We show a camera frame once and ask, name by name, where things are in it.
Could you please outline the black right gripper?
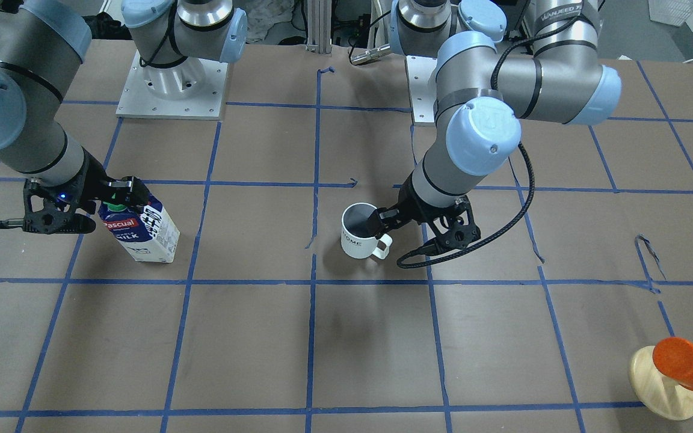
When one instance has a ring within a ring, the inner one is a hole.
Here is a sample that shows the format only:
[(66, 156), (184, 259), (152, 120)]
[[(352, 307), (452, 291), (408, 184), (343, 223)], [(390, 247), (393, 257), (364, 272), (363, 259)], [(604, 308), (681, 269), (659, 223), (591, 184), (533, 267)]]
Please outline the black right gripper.
[(84, 151), (79, 172), (66, 183), (49, 186), (35, 176), (25, 181), (22, 218), (0, 220), (0, 229), (20, 229), (35, 234), (88, 234), (96, 223), (91, 215), (96, 201), (143, 211), (150, 192), (140, 178), (108, 176), (99, 161)]

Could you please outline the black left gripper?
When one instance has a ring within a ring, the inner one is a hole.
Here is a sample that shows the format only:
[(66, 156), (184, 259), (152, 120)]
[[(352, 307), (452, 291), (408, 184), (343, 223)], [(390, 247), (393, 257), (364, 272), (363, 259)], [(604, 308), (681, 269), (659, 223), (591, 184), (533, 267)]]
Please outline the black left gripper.
[(467, 197), (454, 200), (448, 207), (437, 207), (423, 201), (413, 186), (412, 176), (402, 184), (398, 194), (398, 203), (391, 208), (374, 209), (365, 221), (367, 238), (380, 238), (383, 234), (396, 230), (410, 221), (428, 224), (434, 237), (415, 250), (402, 255), (403, 258), (417, 256), (437, 257), (451, 253), (449, 258), (458, 258), (474, 251), (474, 246), (481, 238), (479, 227), (474, 224), (473, 212)]

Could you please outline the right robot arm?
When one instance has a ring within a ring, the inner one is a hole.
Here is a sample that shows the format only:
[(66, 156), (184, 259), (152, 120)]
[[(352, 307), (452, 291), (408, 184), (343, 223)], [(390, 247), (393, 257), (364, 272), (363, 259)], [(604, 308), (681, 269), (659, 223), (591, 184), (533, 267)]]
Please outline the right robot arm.
[[(247, 14), (231, 1), (124, 1), (138, 65), (157, 97), (184, 97), (203, 85), (200, 60), (235, 63), (247, 41)], [(115, 179), (55, 120), (93, 35), (58, 1), (0, 9), (0, 161), (25, 176), (24, 214), (0, 229), (91, 233), (98, 202), (143, 213), (150, 194), (135, 176)]]

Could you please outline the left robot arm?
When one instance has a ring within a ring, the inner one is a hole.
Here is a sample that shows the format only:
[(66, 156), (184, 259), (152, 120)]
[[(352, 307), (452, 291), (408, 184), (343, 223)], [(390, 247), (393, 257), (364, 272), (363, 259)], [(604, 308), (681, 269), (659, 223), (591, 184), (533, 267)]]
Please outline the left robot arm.
[(492, 1), (395, 1), (391, 52), (437, 60), (436, 140), (402, 184), (396, 205), (379, 208), (364, 230), (380, 238), (410, 221), (445, 232), (417, 250), (439, 262), (484, 245), (466, 195), (519, 148), (520, 120), (597, 125), (618, 106), (621, 79), (597, 54), (597, 1), (531, 1), (525, 12), (529, 54), (498, 48), (506, 33)]

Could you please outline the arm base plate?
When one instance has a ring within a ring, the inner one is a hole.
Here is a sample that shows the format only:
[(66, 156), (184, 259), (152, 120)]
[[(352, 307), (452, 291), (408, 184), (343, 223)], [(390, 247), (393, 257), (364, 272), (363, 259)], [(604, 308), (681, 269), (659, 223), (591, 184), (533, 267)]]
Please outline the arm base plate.
[(436, 68), (436, 58), (406, 57), (408, 91), (415, 126), (436, 126), (434, 112), (437, 98)]
[(157, 120), (222, 120), (231, 65), (187, 58), (170, 69), (140, 66), (135, 54), (115, 114)]

